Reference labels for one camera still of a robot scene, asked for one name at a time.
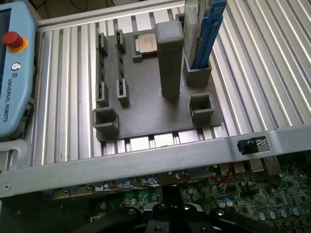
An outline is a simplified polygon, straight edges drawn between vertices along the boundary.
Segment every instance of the universal robots logo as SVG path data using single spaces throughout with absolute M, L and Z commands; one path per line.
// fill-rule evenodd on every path
M 17 71 L 20 69 L 20 63 L 19 62 L 15 62 L 11 65 L 11 70 L 12 71 Z
M 20 69 L 20 63 L 15 62 L 11 65 L 11 70 L 15 71 L 12 73 L 11 78 L 8 80 L 7 88 L 6 88 L 6 96 L 5 96 L 5 107 L 3 113 L 3 122 L 7 122 L 9 119 L 10 113 L 10 101 L 11 101 L 11 92 L 12 92 L 12 82 L 14 78 L 17 78 L 17 70 Z

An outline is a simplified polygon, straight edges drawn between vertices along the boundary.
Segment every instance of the red emergency stop button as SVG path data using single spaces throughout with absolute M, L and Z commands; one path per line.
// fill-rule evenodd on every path
M 9 47 L 10 52 L 22 51 L 28 44 L 27 39 L 21 37 L 17 32 L 7 32 L 2 40 Z

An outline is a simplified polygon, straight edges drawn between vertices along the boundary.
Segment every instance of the motherboard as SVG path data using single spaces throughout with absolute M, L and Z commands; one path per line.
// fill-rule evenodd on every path
M 198 182 L 180 184 L 184 202 L 199 204 L 208 214 L 216 207 L 262 221 L 286 232 L 308 232 L 311 227 L 311 162 L 307 154 L 283 155 L 277 159 L 282 173 L 252 172 L 228 166 L 210 166 L 215 175 Z M 122 192 L 97 199 L 95 218 L 133 206 L 141 211 L 148 203 L 161 202 L 161 187 Z

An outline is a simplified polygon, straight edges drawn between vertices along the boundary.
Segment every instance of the capacitor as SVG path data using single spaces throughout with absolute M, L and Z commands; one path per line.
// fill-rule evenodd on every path
M 283 209 L 279 209 L 278 210 L 278 215 L 280 215 L 280 216 L 282 216 L 282 217 L 288 217 L 288 211 L 286 211 L 286 210 L 283 210 Z
M 268 187 L 268 186 L 270 186 L 270 183 L 262 182 L 260 185 L 261 185 L 261 187 Z
M 225 203 L 226 203 L 226 205 L 227 205 L 228 207 L 232 207 L 232 206 L 233 206 L 233 201 L 230 200 L 230 199 L 226 199 L 226 200 L 225 200 Z
M 225 207 L 225 202 L 223 200 L 218 200 L 217 201 L 217 205 L 220 207 L 220 208 L 224 208 Z
M 105 203 L 105 202 L 103 202 L 102 204 L 101 204 L 101 209 L 102 210 L 105 210 L 107 208 L 107 204 Z
M 272 193 L 272 194 L 276 193 L 276 189 L 275 188 L 270 188 L 270 193 Z
M 303 181 L 305 181 L 305 180 L 308 178 L 308 176 L 307 176 L 306 174 L 301 174 L 301 175 L 300 175 L 300 178 L 301 178 Z
M 136 205 L 137 204 L 137 200 L 135 198 L 131 199 L 131 205 Z
M 301 211 L 298 208 L 292 207 L 290 209 L 290 211 L 291 211 L 292 215 L 296 215 L 296 216 L 300 216 L 301 215 Z
M 257 214 L 257 216 L 258 216 L 258 218 L 259 218 L 260 220 L 262 220 L 262 221 L 267 220 L 267 215 L 266 215 L 265 213 L 263 213 L 263 212 L 259 212 L 259 213 Z
M 274 211 L 268 211 L 267 215 L 272 219 L 276 219 L 276 213 Z

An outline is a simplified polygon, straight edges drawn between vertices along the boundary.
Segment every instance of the blue tool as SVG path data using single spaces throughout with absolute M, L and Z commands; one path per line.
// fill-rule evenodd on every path
M 201 24 L 200 46 L 191 69 L 207 67 L 209 55 L 212 51 L 220 25 L 223 21 L 223 12 L 227 0 L 212 0 L 210 10 L 204 15 Z
M 0 140 L 23 131 L 34 102 L 35 30 L 25 3 L 0 5 Z

